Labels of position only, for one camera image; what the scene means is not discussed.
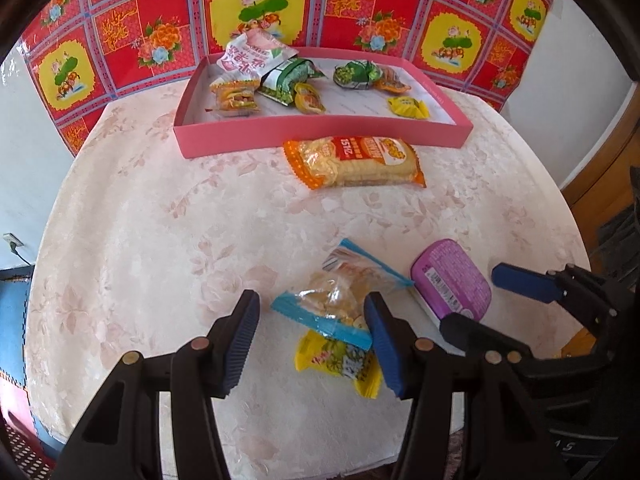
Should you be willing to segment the purple plastic tub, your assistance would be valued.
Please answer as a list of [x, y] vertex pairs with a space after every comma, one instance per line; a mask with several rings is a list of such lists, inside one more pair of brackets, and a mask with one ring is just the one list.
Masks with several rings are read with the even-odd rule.
[[480, 322], [491, 303], [491, 288], [477, 266], [454, 240], [438, 240], [421, 252], [410, 268], [416, 301], [439, 326], [451, 313]]

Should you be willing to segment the yellow flower snack packet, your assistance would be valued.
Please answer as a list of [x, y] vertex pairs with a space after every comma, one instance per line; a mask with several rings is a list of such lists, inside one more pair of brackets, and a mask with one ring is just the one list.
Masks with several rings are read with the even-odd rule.
[[357, 393], [365, 399], [376, 399], [382, 385], [382, 370], [372, 350], [364, 351], [314, 330], [308, 330], [299, 339], [294, 367], [298, 372], [316, 370], [334, 377], [348, 378]]

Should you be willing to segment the blue edged clear snack bag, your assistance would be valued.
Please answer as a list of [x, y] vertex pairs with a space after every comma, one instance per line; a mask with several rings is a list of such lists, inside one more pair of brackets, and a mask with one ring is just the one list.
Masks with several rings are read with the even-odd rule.
[[391, 294], [412, 285], [410, 278], [344, 238], [308, 285], [277, 296], [271, 307], [322, 336], [368, 351], [372, 337], [363, 311], [367, 294]]

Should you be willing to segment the yellow candy packet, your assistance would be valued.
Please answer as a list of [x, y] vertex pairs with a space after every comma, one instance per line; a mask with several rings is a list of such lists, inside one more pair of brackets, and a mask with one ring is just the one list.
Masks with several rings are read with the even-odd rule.
[[427, 120], [431, 117], [427, 105], [411, 96], [393, 96], [387, 99], [390, 111], [402, 118]]

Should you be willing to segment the orange rice cracker pack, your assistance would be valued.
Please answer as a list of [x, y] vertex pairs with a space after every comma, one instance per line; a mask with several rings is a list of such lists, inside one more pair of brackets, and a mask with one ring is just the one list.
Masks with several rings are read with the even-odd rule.
[[283, 143], [294, 174], [311, 190], [415, 184], [426, 187], [420, 160], [404, 140], [388, 136], [327, 136]]

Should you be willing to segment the orange jelly cup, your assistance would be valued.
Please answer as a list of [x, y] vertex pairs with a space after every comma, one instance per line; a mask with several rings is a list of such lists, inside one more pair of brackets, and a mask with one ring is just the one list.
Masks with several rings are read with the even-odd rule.
[[400, 77], [396, 70], [390, 66], [381, 66], [381, 77], [374, 83], [374, 88], [387, 92], [389, 94], [406, 94], [411, 90], [408, 84], [405, 84], [400, 80]]

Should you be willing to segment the yellow jelly cup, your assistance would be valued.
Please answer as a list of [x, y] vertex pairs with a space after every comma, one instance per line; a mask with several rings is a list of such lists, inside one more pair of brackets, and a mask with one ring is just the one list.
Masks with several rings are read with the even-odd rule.
[[296, 82], [294, 104], [296, 110], [306, 115], [321, 115], [326, 112], [320, 99], [320, 93], [312, 84], [306, 82]]

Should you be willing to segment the green pea snack packet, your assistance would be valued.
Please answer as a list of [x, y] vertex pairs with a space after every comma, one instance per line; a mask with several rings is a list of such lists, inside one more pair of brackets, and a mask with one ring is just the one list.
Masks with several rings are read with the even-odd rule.
[[334, 68], [333, 81], [347, 90], [366, 90], [382, 78], [382, 70], [367, 60], [353, 60]]

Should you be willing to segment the orange burger gummy packet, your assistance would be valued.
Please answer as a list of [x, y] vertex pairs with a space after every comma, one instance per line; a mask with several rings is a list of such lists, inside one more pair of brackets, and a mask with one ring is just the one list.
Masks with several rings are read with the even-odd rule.
[[236, 73], [224, 73], [213, 80], [209, 91], [214, 96], [214, 111], [222, 116], [240, 117], [256, 114], [259, 105], [255, 94], [260, 80]]

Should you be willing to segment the peach jelly drink pouch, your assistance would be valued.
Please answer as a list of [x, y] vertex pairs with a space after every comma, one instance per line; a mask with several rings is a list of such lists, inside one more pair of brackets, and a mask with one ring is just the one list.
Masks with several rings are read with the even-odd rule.
[[216, 64], [226, 73], [237, 73], [246, 78], [262, 78], [296, 55], [296, 49], [269, 32], [254, 28], [230, 40]]

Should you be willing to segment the blue floor mat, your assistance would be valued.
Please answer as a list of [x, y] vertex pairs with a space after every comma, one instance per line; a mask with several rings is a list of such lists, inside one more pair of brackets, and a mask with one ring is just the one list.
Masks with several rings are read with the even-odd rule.
[[1, 371], [22, 388], [26, 386], [24, 344], [32, 272], [32, 266], [1, 272]]

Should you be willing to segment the pink shallow cardboard box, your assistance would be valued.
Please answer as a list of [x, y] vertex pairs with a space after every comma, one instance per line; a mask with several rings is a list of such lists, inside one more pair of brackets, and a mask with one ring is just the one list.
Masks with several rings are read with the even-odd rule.
[[[304, 113], [257, 93], [258, 109], [245, 115], [223, 113], [209, 85], [221, 75], [218, 55], [203, 58], [191, 76], [178, 105], [174, 133], [185, 158], [224, 154], [254, 148], [278, 148], [288, 140], [326, 136], [386, 136], [413, 146], [462, 148], [473, 125], [461, 108], [416, 66], [403, 58], [338, 50], [300, 47], [302, 58], [323, 74], [310, 84], [318, 93], [307, 104], [324, 107], [322, 113]], [[394, 70], [408, 96], [426, 105], [425, 119], [401, 117], [388, 105], [390, 96], [376, 89], [344, 89], [332, 79], [337, 66], [353, 60], [369, 61]]]

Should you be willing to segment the red floral wall covering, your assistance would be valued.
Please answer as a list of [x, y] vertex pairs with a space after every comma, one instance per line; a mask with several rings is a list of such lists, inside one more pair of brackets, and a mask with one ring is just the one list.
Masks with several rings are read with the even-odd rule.
[[495, 108], [520, 82], [553, 0], [50, 0], [18, 40], [66, 148], [106, 104], [190, 76], [258, 28], [295, 47], [406, 58]]

